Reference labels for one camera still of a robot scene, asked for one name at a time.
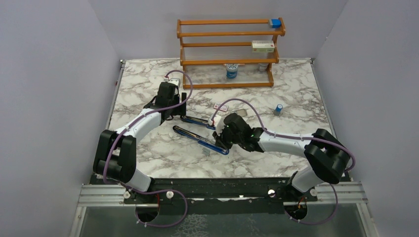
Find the blue stapler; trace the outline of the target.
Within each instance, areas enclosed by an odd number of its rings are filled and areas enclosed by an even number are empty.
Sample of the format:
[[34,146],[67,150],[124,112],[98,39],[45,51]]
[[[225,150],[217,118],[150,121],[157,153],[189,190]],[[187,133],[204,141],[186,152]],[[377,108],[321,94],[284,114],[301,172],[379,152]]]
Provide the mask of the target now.
[[[207,120],[196,118],[196,117],[191,117],[191,116],[180,116],[180,119],[183,122],[192,123],[192,124],[196,124],[196,125],[199,125],[199,126],[204,126],[207,129],[215,131],[215,127],[210,126],[208,124]],[[228,155],[229,154],[229,150],[224,150],[222,148],[217,147],[215,145],[215,142],[211,141],[208,138],[205,138],[204,136],[196,134],[196,133],[194,133],[190,130],[181,128],[177,125],[173,126],[172,129],[175,133],[196,141],[198,144],[202,145],[205,149],[215,151],[215,152],[220,153],[222,155]]]

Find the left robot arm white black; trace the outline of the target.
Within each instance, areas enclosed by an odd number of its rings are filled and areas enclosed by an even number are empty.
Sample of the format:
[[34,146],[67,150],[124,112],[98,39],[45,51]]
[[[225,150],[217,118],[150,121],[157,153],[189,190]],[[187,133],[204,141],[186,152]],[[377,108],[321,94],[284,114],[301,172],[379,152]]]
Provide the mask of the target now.
[[99,136],[93,172],[104,180],[115,180],[137,190],[145,203],[155,198],[152,178],[137,169],[137,144],[165,120],[186,114],[185,92],[174,81],[161,82],[158,93],[132,121],[115,131],[104,130]]

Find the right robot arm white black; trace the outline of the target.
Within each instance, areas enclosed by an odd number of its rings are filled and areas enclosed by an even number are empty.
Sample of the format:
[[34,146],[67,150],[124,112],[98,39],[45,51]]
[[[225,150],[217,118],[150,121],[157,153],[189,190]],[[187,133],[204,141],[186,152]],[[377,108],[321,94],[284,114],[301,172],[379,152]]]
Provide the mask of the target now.
[[215,143],[224,149],[238,145],[248,152],[280,152],[305,158],[309,166],[295,172],[285,187],[286,197],[297,201],[305,192],[324,182],[338,184],[350,160],[344,146],[327,130],[313,134],[278,134],[262,127],[250,127],[232,113],[209,120],[215,126]]

